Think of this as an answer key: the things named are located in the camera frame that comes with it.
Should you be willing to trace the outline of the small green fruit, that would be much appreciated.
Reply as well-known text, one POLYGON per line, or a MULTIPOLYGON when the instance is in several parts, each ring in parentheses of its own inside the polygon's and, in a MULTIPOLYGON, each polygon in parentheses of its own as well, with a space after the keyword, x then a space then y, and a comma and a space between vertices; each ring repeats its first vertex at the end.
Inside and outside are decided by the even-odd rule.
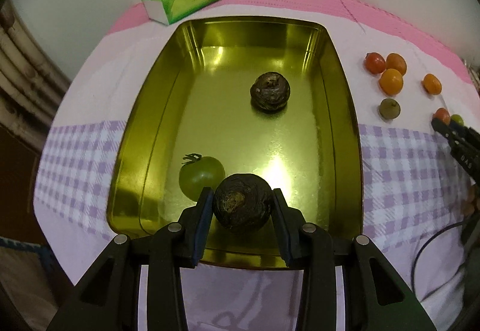
POLYGON ((459 114, 451 115, 451 123, 459 125, 459 126, 464 126, 465 125, 465 122, 464 122, 463 118, 459 114))

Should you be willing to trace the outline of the small orange kumquat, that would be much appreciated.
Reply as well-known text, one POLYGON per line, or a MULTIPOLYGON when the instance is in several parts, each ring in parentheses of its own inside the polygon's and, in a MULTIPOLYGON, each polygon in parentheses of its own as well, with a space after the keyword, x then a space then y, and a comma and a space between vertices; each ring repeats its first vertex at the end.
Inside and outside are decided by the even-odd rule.
POLYGON ((427 73, 421 84, 425 92, 429 95, 440 95, 442 93, 442 83, 432 73, 427 73))

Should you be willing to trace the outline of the dark brown round fruit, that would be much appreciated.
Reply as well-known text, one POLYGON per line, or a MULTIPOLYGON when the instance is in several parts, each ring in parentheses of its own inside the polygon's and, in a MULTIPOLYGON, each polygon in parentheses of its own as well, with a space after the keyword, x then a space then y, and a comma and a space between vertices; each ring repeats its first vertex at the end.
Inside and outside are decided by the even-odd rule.
POLYGON ((254 233, 269 220, 272 198, 272 188, 262 177, 236 173, 216 188, 213 210, 216 219, 229 232, 254 233))

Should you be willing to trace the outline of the brown green longan fruit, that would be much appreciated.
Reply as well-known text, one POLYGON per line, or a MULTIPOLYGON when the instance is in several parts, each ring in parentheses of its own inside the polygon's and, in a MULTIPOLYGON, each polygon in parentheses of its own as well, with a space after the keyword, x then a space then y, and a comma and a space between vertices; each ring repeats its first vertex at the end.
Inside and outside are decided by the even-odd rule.
POLYGON ((394 98, 384 98, 378 105, 378 112, 381 118, 391 121, 400 115, 401 106, 394 98))

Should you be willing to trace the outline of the large orange kumquat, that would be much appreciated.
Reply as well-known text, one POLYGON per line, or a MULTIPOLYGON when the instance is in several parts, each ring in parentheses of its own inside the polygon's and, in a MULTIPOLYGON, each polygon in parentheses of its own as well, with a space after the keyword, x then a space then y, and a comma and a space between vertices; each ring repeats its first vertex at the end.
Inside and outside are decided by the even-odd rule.
POLYGON ((400 71, 394 68, 386 69, 378 80, 380 89, 388 96, 395 96, 404 87, 404 78, 400 71))

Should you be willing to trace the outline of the green tomato with stem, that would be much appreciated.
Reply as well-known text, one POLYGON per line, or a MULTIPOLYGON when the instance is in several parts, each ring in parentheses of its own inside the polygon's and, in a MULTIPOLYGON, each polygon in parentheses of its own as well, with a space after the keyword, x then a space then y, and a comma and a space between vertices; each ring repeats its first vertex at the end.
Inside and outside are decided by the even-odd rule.
POLYGON ((179 171, 179 187, 182 193, 196 202, 205 187, 215 190, 225 179, 222 163, 214 157, 197 153, 184 155, 179 171))

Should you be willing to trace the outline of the pink purple checkered tablecloth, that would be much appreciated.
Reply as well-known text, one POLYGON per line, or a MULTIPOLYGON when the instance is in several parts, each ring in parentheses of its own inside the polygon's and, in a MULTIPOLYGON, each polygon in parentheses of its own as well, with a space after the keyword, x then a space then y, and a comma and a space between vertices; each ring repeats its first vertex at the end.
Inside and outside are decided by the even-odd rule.
MULTIPOLYGON (((479 126, 479 96, 460 58, 400 17, 360 0, 220 0, 201 17, 228 14, 292 17, 324 25, 351 87, 364 165, 364 231, 416 294, 439 330, 463 307, 465 251, 457 222, 470 178, 430 125, 440 107, 479 126), (364 67, 369 52, 400 54, 408 69, 395 96, 382 74, 364 67), (427 73, 440 95, 422 86, 427 73), (378 105, 394 98, 400 115, 386 121, 378 105)), ((146 74, 173 28, 128 10, 86 60, 56 114, 44 147, 33 206, 58 261, 78 281, 113 238, 107 196, 120 139, 146 74)))

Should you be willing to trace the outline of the orange cherry tomato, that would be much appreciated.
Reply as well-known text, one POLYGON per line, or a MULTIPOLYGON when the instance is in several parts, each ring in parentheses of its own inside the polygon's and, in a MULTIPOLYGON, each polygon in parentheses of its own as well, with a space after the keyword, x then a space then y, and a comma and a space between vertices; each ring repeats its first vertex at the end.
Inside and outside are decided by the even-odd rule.
POLYGON ((402 76, 404 76, 407 72, 408 66, 405 59, 397 53, 390 53, 385 59, 385 66, 387 69, 395 69, 397 70, 402 76))

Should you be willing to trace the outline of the red cherry tomato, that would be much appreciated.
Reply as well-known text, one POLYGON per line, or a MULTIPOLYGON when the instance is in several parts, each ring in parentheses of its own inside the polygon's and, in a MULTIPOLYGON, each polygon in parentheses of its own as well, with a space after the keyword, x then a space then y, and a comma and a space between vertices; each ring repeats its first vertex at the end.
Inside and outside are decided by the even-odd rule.
POLYGON ((365 69, 373 75, 378 75, 386 70, 385 59, 377 52, 369 52, 364 58, 365 69))

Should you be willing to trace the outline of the gold metal tray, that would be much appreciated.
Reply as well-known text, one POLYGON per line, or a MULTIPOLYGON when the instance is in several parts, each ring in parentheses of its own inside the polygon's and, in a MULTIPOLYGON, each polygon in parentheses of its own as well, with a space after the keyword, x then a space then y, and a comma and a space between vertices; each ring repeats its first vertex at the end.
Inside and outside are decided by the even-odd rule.
POLYGON ((106 220, 141 238, 192 205, 181 191, 184 155, 253 173, 306 221, 333 237, 361 232, 360 132, 343 67, 325 26, 277 17, 181 23, 137 96, 117 155, 106 220), (289 82, 287 105, 263 112, 250 88, 263 73, 289 82))

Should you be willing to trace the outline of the dark brown wrinkled fruit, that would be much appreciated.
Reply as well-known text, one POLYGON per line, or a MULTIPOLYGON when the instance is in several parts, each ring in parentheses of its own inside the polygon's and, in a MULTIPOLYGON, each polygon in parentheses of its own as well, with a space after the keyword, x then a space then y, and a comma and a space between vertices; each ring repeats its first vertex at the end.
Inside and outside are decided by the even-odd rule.
POLYGON ((263 112, 279 112, 287 105, 290 93, 290 84, 281 73, 267 72, 250 87, 250 102, 263 112))

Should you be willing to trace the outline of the brown wooden furniture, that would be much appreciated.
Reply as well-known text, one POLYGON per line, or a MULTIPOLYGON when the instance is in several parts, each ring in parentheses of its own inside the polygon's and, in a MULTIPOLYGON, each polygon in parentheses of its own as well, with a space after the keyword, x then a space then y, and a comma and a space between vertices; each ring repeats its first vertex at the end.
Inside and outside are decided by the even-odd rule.
POLYGON ((1 126, 1 236, 46 244, 33 210, 39 154, 1 126))

